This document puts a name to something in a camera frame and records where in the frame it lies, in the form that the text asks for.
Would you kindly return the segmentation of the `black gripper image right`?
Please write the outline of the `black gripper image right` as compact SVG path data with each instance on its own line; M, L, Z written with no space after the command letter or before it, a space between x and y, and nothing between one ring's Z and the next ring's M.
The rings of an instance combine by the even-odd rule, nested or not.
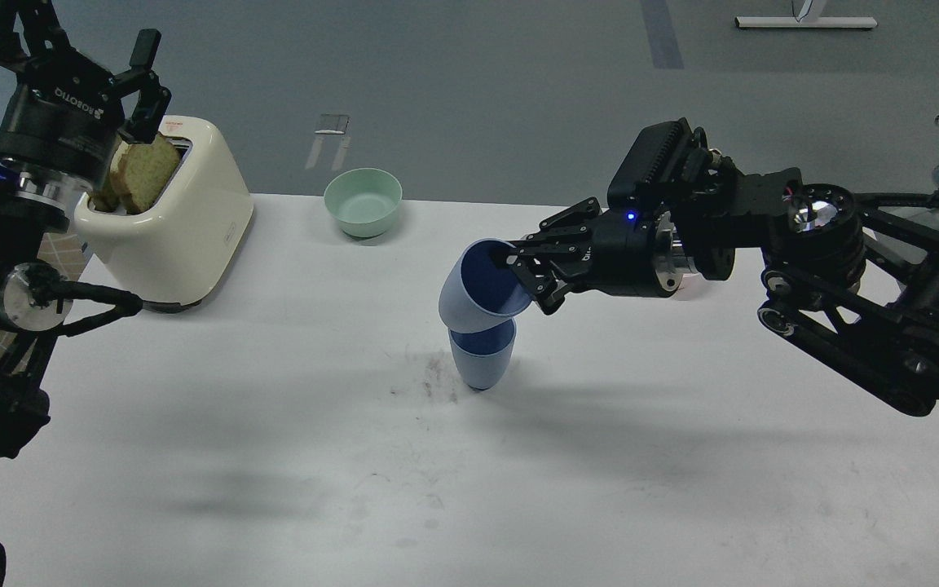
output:
M673 223L668 212L611 209L585 198L538 223L538 230L511 242L512 274L545 316L568 294L600 291L607 296L668 298L681 286L671 267ZM583 276L555 263L587 263Z

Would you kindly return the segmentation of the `black Robotiq gripper image left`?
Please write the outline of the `black Robotiq gripper image left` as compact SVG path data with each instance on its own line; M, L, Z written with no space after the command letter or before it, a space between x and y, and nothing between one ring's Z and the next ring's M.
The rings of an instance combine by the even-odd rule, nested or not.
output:
M152 69L160 43L160 30L140 30L128 70L114 77L71 55L52 2L0 1L0 67L16 77L0 124L0 160L100 188L118 131L126 143L150 144L166 115L172 95ZM137 100L126 118L122 100L133 94Z

